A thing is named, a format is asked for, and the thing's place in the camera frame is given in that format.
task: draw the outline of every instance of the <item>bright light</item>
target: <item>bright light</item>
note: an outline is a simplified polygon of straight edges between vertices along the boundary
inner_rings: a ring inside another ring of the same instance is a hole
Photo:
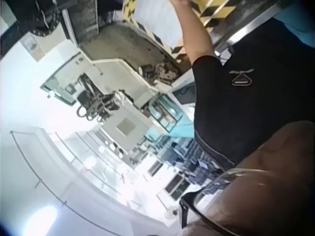
[[[115,151],[115,146],[113,144],[110,144],[109,148],[112,150],[112,151]]]
[[[54,97],[54,96],[55,96],[55,91],[50,90],[50,91],[48,92],[48,94],[49,94],[49,96]]]
[[[155,119],[153,120],[153,124],[155,124],[157,127],[161,127],[160,123],[158,123]]]
[[[93,166],[96,164],[96,158],[93,156],[90,156],[84,163],[83,165],[87,170],[90,170]]]
[[[99,146],[98,151],[99,151],[100,153],[105,152],[105,147],[104,147],[104,146]]]
[[[35,212],[26,223],[23,236],[45,236],[57,218],[54,206],[45,206]]]

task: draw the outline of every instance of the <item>white panel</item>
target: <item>white panel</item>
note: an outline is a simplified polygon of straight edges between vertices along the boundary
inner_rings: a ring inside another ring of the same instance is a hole
[[[129,71],[131,68],[126,68],[123,63],[111,61],[97,63],[95,66],[102,75],[90,78],[103,93],[124,89],[140,107],[154,96],[154,93]]]
[[[133,18],[172,48],[182,38],[178,18],[168,0],[137,0]]]
[[[124,135],[118,128],[125,118],[129,119],[134,125],[135,129]],[[106,134],[122,147],[122,149],[129,151],[139,142],[143,136],[147,133],[153,123],[146,118],[139,110],[132,105],[126,103],[124,107],[121,107],[116,111],[111,118],[109,118],[102,126]]]

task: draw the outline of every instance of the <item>eyeglasses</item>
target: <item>eyeglasses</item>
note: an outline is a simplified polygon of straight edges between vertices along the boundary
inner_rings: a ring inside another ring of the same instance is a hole
[[[187,226],[188,212],[189,210],[191,210],[207,226],[209,226],[209,228],[220,233],[223,236],[258,235],[254,232],[248,232],[252,229],[239,230],[237,229],[237,226],[227,226],[226,222],[223,223],[222,216],[218,217],[218,215],[221,214],[222,208],[224,208],[222,206],[225,205],[221,205],[220,203],[222,203],[222,198],[224,198],[224,201],[235,202],[236,204],[240,203],[241,201],[248,201],[248,199],[250,199],[251,197],[246,196],[246,190],[248,188],[256,188],[255,193],[265,194],[264,191],[266,191],[266,189],[264,188],[264,186],[266,184],[269,184],[270,182],[277,183],[277,186],[283,186],[281,180],[279,180],[279,178],[275,177],[268,171],[232,169],[223,173],[220,177],[213,180],[207,186],[202,187],[197,192],[190,192],[181,197],[179,202],[181,210],[181,228],[183,229],[185,226]],[[277,197],[274,197],[273,193],[271,192],[267,193],[267,197],[274,200],[274,202],[279,200],[274,199]],[[255,204],[254,201],[248,202],[248,204],[244,204],[244,207],[238,206],[238,211],[242,210],[242,213],[246,215],[247,212],[249,212],[250,210],[250,205]],[[265,213],[268,214],[268,212],[263,208],[262,214]],[[255,217],[253,217],[254,219],[250,218],[249,220],[248,218],[245,220],[245,218],[246,217],[243,217],[243,219],[238,219],[238,222],[241,222],[241,226],[244,226],[242,225],[244,222],[246,224],[248,221],[251,220],[253,220],[254,223],[257,222]]]

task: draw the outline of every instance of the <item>yellow and black warning stripe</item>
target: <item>yellow and black warning stripe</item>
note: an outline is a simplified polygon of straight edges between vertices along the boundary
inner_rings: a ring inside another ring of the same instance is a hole
[[[229,0],[221,9],[214,13],[214,15],[204,22],[204,26],[207,28],[208,32],[211,32],[212,29],[218,26],[232,11],[235,10],[237,4],[241,0]]]
[[[137,0],[124,0],[123,14],[124,20],[128,21],[134,14],[137,6]]]
[[[241,0],[193,0],[191,7],[210,33],[240,2]],[[187,56],[183,40],[172,50],[171,56],[177,62],[182,61]]]
[[[141,24],[141,23],[137,22],[135,19],[133,19],[132,16],[135,13],[136,6],[137,6],[137,0],[125,0],[124,1],[124,5],[123,5],[124,20],[132,23],[138,29],[142,30],[156,44],[158,44],[162,49],[164,49],[168,54],[171,55],[172,49],[168,44],[166,44],[164,41],[162,41],[161,38],[158,37],[156,34],[147,30],[143,24]]]
[[[160,47],[162,47],[162,49],[164,49],[168,54],[171,55],[172,53],[171,47],[164,41],[162,41],[160,37],[158,37],[153,32],[147,30],[143,24],[137,22],[132,17],[129,19],[129,22],[136,26],[138,29],[142,30],[148,37],[150,37],[155,43],[157,43]]]

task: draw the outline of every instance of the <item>glass panel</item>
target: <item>glass panel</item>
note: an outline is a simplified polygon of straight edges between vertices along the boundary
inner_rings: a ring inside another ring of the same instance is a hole
[[[55,77],[49,78],[42,86],[46,92],[55,92],[55,97],[69,106],[73,106],[76,103],[76,99],[71,95],[70,90],[66,90],[60,86],[59,81]]]

